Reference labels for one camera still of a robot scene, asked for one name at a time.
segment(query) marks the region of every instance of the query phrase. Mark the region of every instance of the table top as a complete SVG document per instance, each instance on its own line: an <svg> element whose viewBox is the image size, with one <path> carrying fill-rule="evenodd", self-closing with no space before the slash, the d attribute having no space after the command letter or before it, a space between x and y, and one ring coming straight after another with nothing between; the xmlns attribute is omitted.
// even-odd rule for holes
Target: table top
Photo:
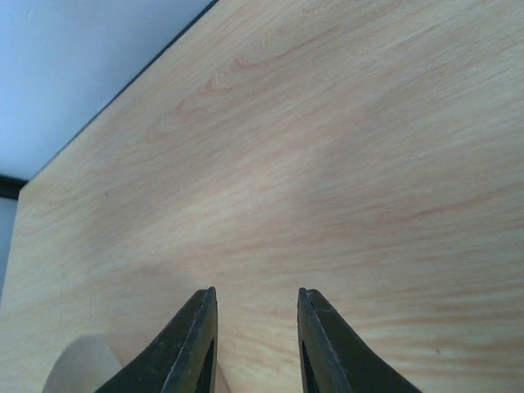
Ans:
<svg viewBox="0 0 524 393"><path fill-rule="evenodd" d="M234 391L300 391L299 287L424 391L524 389L524 4L220 0L20 196L0 391L219 299Z"/></svg>

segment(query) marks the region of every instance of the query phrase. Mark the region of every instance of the light blue floor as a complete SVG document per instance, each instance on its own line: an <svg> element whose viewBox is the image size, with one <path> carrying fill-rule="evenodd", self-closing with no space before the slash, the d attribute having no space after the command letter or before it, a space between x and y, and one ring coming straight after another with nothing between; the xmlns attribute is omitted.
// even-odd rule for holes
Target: light blue floor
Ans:
<svg viewBox="0 0 524 393"><path fill-rule="evenodd" d="M15 223L16 201L0 198L0 299L6 277L7 257Z"/></svg>

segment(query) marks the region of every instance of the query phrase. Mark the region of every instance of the black strip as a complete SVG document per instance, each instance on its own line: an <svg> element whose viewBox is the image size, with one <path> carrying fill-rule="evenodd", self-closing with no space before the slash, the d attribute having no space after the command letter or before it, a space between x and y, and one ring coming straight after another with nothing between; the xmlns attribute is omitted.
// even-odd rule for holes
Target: black strip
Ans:
<svg viewBox="0 0 524 393"><path fill-rule="evenodd" d="M42 169L39 170L39 171L36 173L36 175L39 174L40 172L42 172L42 171L43 171L43 170L44 170L44 169L45 169L45 168L46 168L46 167L51 163L51 161L53 161L53 160L56 158L56 156L58 156L58 155L59 155L59 154L60 154L60 153L61 153L61 152L66 148L66 147L68 147L68 146L70 145L70 143L73 142L73 141L76 139L76 137L78 137L78 136L80 135L80 133L82 133L82 131L84 131L84 130L85 130L85 129L86 129L86 128L87 128L87 127L88 127L88 126L89 126L89 125L90 125L90 124L91 124L91 123L92 123L92 122L93 122L97 117L98 117L98 115L100 115L100 114L101 114L101 113L102 113L102 112L103 112L103 111L104 111L104 110L105 110L109 105L111 105L111 104L113 103L113 101L116 100L116 99L120 96L120 94L122 94L122 93L123 93L123 92L124 92L124 91L125 91L125 90L126 90L126 89L127 89L127 88L128 88L128 87L129 87L129 86L130 86L130 85L131 85L131 84L132 84L132 83L133 83L137 78L138 78L138 77L140 77L140 75L142 75L142 74L144 73L144 71L147 70L147 69L149 68L149 66L150 66L151 64L153 64L153 63L156 61L156 59L158 59L160 56L162 56L162 55L164 54L164 52L167 51L167 50L169 49L169 47L171 47L171 45L173 45L174 43L176 43L180 37L182 37L184 34L186 34L187 31L188 31L189 29L191 29L191 27L193 27L193 25L196 24L196 23L200 20L200 18L202 18L202 17L204 16L204 14L205 14L206 12L208 12L208 11L209 11L209 10L210 10L210 9L211 9L211 8L212 8L212 7L217 3L217 2L219 2L219 0L211 0L211 2L206 6L206 8L204 8L204 9L201 11L200 14L198 14L197 16L195 16L195 18L194 18L191 22L189 22L189 24L188 24L186 27L184 27L184 28L182 29L182 31L180 31L180 33L178 33L178 34L177 34L177 35L176 35L176 36L175 36L171 41L169 41L169 43L168 43L168 44L167 44L167 45L166 45L166 46L165 46L165 47L164 47L160 52L158 52L158 54L157 54L155 57L153 57L153 58L151 59L151 61L149 61L149 63L147 63L146 66L145 66L144 68L142 68L142 69L140 70L140 72L138 72L138 74L136 74L135 77L132 78L132 79L131 79L131 80L130 80L130 81L129 81L129 82L128 82L128 83L127 83L127 84L126 84L126 85L125 85L125 86L124 86L124 87L123 87L123 88L122 88L122 89L121 89L121 90L120 90L120 91L119 91L119 92L118 92L118 93L117 93L117 94L116 94L116 95L115 95L115 96L114 96L114 97L113 97L113 98L112 98L112 99L111 99L111 100L110 100L110 101L109 101L109 102L108 102L108 103L107 103L107 104L106 104L102 109L101 109L101 110L99 110L99 111L95 114L95 116L93 116L92 119L91 119L89 122L87 122L86 125L85 125L84 127L82 127L82 128L80 129L80 131L78 131L78 132L74 135L74 137L72 137L72 138L68 141L68 143L66 143L65 146L63 146L63 148L60 149L60 150L58 151L58 153L55 154L55 155L54 155L54 156L53 156L53 157L52 157L52 158L47 162L47 164L45 164L45 165L42 167Z"/></svg>
<svg viewBox="0 0 524 393"><path fill-rule="evenodd" d="M0 175L0 198L14 199L18 201L20 190L27 182L19 178L10 178Z"/></svg>

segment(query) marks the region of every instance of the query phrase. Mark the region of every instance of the gray floor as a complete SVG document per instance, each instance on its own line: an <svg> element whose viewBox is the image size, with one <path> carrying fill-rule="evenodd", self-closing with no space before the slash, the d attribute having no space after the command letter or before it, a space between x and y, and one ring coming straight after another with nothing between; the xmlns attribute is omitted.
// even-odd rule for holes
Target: gray floor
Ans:
<svg viewBox="0 0 524 393"><path fill-rule="evenodd" d="M6 277L7 257L15 223L16 201L0 198L0 299Z"/></svg>

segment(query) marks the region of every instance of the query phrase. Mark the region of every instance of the wooden surface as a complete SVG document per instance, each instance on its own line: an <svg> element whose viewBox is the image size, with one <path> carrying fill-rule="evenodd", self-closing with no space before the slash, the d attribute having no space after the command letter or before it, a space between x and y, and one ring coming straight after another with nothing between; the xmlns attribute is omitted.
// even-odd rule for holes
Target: wooden surface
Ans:
<svg viewBox="0 0 524 393"><path fill-rule="evenodd" d="M233 392L300 391L300 286L424 391L524 391L522 37L518 0L220 0L22 191L0 391L210 285Z"/></svg>

